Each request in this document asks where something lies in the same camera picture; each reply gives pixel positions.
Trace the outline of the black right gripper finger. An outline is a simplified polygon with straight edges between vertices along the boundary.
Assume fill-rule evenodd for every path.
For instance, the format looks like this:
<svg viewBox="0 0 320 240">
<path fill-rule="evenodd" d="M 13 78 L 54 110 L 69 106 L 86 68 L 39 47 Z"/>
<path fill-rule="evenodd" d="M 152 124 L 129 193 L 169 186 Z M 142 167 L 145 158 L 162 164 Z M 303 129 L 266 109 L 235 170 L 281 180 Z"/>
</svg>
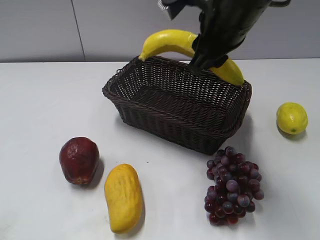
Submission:
<svg viewBox="0 0 320 240">
<path fill-rule="evenodd" d="M 208 47 L 207 67 L 221 67 L 228 59 L 228 53 L 232 50 L 230 45 L 211 45 Z"/>
</svg>

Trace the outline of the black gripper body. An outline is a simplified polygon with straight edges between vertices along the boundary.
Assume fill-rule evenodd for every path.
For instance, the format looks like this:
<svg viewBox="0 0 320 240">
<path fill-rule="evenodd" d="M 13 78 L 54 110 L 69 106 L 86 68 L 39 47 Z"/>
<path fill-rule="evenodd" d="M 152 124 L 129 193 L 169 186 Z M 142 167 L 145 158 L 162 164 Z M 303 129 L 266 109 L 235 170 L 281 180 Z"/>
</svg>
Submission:
<svg viewBox="0 0 320 240">
<path fill-rule="evenodd" d="M 270 0 L 161 0 L 159 7 L 167 11 L 171 20 L 187 6 L 201 10 L 194 50 L 233 50 L 271 4 Z"/>
</svg>

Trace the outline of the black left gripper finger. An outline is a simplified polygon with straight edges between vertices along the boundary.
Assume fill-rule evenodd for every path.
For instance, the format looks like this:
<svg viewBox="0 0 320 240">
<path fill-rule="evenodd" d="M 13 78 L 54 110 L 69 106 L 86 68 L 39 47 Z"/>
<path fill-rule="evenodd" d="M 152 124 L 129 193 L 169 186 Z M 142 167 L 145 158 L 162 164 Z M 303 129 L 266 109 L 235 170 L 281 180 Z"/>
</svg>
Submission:
<svg viewBox="0 0 320 240">
<path fill-rule="evenodd" d="M 212 67 L 213 60 L 211 58 L 210 47 L 207 39 L 199 34 L 192 43 L 194 55 L 188 64 L 188 68 L 192 73 L 200 73 Z"/>
</svg>

